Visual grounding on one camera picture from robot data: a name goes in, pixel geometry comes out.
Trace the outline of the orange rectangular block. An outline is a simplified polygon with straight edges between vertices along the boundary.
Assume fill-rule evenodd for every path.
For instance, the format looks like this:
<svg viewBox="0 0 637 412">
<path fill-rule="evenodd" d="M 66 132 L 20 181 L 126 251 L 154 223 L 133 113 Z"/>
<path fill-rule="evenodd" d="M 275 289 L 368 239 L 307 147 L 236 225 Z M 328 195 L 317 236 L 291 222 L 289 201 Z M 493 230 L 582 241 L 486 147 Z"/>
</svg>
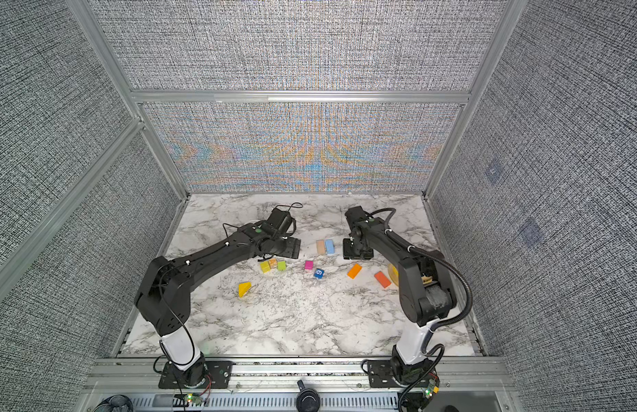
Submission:
<svg viewBox="0 0 637 412">
<path fill-rule="evenodd" d="M 359 264 L 354 264 L 347 272 L 347 276 L 350 279 L 355 279 L 358 274 L 361 272 L 362 267 Z"/>
</svg>

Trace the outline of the light blue rectangular block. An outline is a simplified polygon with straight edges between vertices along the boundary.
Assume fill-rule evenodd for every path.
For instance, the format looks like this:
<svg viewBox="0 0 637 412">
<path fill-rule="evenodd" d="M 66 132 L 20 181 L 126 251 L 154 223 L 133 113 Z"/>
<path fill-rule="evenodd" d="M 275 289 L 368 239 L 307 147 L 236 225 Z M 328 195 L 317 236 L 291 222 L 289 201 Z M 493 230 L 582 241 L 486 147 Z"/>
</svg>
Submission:
<svg viewBox="0 0 637 412">
<path fill-rule="evenodd" d="M 335 245 L 333 240 L 331 239 L 325 240 L 325 250 L 328 255 L 332 255 L 335 253 Z"/>
</svg>

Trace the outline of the red rectangular block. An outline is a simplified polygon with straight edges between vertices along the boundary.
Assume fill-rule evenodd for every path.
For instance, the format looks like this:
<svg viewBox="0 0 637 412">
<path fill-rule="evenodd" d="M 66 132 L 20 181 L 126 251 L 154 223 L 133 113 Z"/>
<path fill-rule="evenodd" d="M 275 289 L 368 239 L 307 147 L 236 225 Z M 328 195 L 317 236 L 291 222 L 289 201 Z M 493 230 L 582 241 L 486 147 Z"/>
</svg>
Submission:
<svg viewBox="0 0 637 412">
<path fill-rule="evenodd" d="M 375 273 L 375 280 L 383 289 L 387 289 L 392 285 L 392 281 L 382 271 Z"/>
</svg>

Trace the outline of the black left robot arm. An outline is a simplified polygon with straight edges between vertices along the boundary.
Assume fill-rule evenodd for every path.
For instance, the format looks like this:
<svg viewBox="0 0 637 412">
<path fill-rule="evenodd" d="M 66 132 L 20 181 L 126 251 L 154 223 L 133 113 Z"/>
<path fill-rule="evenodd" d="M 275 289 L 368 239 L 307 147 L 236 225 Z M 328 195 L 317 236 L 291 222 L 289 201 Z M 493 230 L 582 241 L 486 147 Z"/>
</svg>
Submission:
<svg viewBox="0 0 637 412">
<path fill-rule="evenodd" d="M 186 326 L 191 314 L 191 293 L 226 269 L 254 258 L 279 256 L 297 259 L 301 241 L 294 238 L 295 219 L 270 219 L 237 228 L 225 240 L 191 255 L 153 259 L 134 305 L 159 336 L 169 370 L 179 386 L 196 388 L 207 384 L 205 357 Z"/>
</svg>

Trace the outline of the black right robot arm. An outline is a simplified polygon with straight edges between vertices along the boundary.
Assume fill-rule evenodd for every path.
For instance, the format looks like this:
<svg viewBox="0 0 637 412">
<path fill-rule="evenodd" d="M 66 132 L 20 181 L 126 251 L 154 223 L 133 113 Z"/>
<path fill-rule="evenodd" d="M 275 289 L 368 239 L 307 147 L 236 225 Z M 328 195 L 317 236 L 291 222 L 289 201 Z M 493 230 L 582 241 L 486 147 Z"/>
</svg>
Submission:
<svg viewBox="0 0 637 412">
<path fill-rule="evenodd" d="M 431 365 L 428 344 L 433 335 L 470 314 L 473 292 L 441 252 L 422 249 L 391 229 L 389 221 L 395 213 L 394 208 L 348 209 L 350 234 L 343 252 L 349 260 L 370 260 L 379 252 L 399 273 L 399 303 L 407 323 L 393 346 L 390 373 L 407 386 Z"/>
</svg>

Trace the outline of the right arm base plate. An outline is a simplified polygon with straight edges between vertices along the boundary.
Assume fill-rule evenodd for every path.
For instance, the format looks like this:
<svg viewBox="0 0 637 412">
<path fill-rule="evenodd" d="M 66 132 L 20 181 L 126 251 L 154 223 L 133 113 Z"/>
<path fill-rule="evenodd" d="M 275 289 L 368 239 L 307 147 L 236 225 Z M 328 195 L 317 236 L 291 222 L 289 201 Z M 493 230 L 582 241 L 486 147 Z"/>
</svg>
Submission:
<svg viewBox="0 0 637 412">
<path fill-rule="evenodd" d="M 368 376 L 371 388 L 400 388 L 416 382 L 426 373 L 430 364 L 430 360 L 425 360 L 414 365 L 406 365 L 394 358 L 365 360 L 361 367 Z"/>
</svg>

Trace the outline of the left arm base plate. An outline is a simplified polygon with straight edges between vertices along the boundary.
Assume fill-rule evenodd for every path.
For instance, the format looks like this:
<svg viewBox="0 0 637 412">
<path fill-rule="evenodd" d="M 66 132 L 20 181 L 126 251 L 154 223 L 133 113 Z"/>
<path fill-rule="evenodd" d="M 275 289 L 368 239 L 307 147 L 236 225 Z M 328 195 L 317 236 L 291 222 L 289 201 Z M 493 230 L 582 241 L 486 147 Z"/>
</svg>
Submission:
<svg viewBox="0 0 637 412">
<path fill-rule="evenodd" d="M 167 362 L 160 374 L 159 389 L 199 390 L 211 386 L 212 389 L 227 389 L 234 364 L 229 360 L 204 362 L 186 371 L 180 371 Z"/>
</svg>

